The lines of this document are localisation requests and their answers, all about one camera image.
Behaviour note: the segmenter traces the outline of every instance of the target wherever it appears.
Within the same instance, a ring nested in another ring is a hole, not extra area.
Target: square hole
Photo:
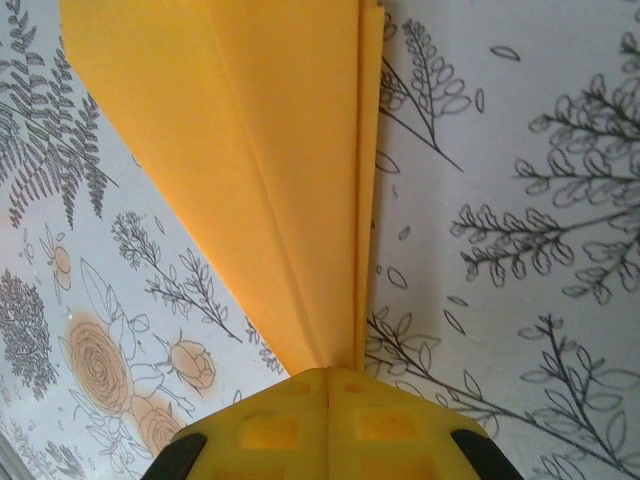
[[[347,383],[344,386],[344,391],[347,393],[365,393],[367,389],[357,383]]]
[[[295,448],[298,445],[298,420],[279,414],[248,418],[240,429],[239,441],[242,448]]]
[[[215,480],[284,480],[284,468],[263,468],[244,471],[221,471],[212,477]]]
[[[413,419],[405,410],[376,408],[356,412],[358,440],[408,440],[417,436]]]
[[[295,382],[289,387],[289,395],[309,395],[311,393],[311,385],[308,383]]]
[[[442,480],[429,456],[398,458],[365,457],[362,462],[364,480]]]

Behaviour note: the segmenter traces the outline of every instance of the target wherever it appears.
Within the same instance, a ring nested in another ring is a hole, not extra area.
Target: black plastic part
[[[186,480],[207,443],[202,433],[192,433],[164,447],[140,480]]]
[[[511,462],[490,438],[471,430],[451,434],[480,480],[524,480]]]

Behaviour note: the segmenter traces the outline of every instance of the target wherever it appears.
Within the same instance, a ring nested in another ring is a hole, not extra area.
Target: tree drawing
[[[413,377],[439,390],[435,400],[478,421],[494,437],[500,423],[517,422],[548,435],[562,447],[543,453],[533,470],[535,479],[578,480],[595,466],[640,479],[640,451],[633,451],[627,436],[625,392],[640,385],[640,374],[611,367],[605,358],[562,334],[564,321],[540,316],[518,331],[520,339],[540,349],[538,365],[520,375],[520,381],[539,389],[537,408],[516,411],[492,401],[472,373],[464,369],[460,383],[436,373],[432,353],[440,339],[411,331],[411,315],[389,322],[382,308],[368,320],[367,370],[383,369],[398,376],[396,386],[422,396]]]
[[[61,478],[61,475],[73,480],[87,478],[78,459],[77,449],[74,453],[65,445],[56,445],[52,441],[48,441],[46,448],[38,450],[29,441],[29,435],[15,420],[11,420],[11,436],[20,457],[36,478],[55,480]]]
[[[4,358],[14,375],[41,400],[58,373],[51,365],[49,328],[44,305],[35,286],[29,286],[5,270],[0,277],[0,333]]]
[[[119,243],[120,255],[137,270],[141,265],[151,267],[155,275],[147,279],[146,292],[170,306],[175,314],[180,312],[189,318],[192,310],[202,315],[203,323],[213,323],[222,328],[234,340],[242,343],[226,325],[228,309],[214,300],[211,268],[206,261],[196,258],[191,249],[180,255],[180,263],[186,272],[184,280],[178,279],[178,270],[173,264],[168,269],[160,264],[160,246],[149,239],[149,234],[141,224],[142,217],[134,212],[118,214],[111,227],[111,233]]]
[[[462,172],[462,168],[438,143],[437,124],[444,116],[462,113],[472,105],[471,98],[465,93],[465,82],[455,76],[453,65],[438,54],[438,48],[422,23],[408,19],[402,25],[402,32],[406,50],[411,56],[412,71],[405,78],[383,56],[379,111]],[[385,41],[393,38],[396,33],[397,26],[387,13]],[[477,109],[482,112],[482,90],[476,92],[475,99]],[[420,123],[416,128],[412,126],[411,120],[415,115]]]
[[[578,95],[561,95],[552,113],[530,122],[531,132],[548,135],[546,166],[515,162],[515,178],[526,183],[526,195],[549,196],[555,209],[575,209],[576,217],[584,217],[562,221],[534,208],[518,216],[496,215],[488,205],[476,211],[463,206],[451,233],[473,245],[461,252],[467,280],[484,268],[502,287],[510,276],[522,280],[531,272],[549,275],[553,265],[573,267],[582,251],[586,262],[574,271],[575,283],[563,287],[565,295],[591,295],[607,305],[616,289],[638,290],[640,53],[629,32],[620,53],[625,60],[620,83],[594,75]]]
[[[117,184],[99,167],[97,104],[86,94],[72,100],[71,66],[62,41],[54,67],[33,51],[36,26],[19,0],[6,2],[12,42],[0,60],[0,187],[6,185],[9,218],[17,228],[34,202],[60,195],[73,228],[76,197],[87,184],[95,214],[101,218],[109,183]]]

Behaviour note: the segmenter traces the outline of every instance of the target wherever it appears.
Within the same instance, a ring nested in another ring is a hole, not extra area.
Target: paper fold
[[[285,368],[361,366],[382,9],[61,11],[70,63]]]

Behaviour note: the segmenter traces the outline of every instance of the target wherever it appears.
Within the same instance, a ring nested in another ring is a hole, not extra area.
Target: wallpaper
[[[137,480],[286,377],[67,63],[55,0],[0,4],[0,356],[0,431],[42,479]]]
[[[640,3],[386,6],[367,370],[640,478]]]
[[[385,6],[367,372],[525,478],[640,478],[640,2]],[[286,373],[58,22],[0,5],[0,430],[36,478],[135,479]]]

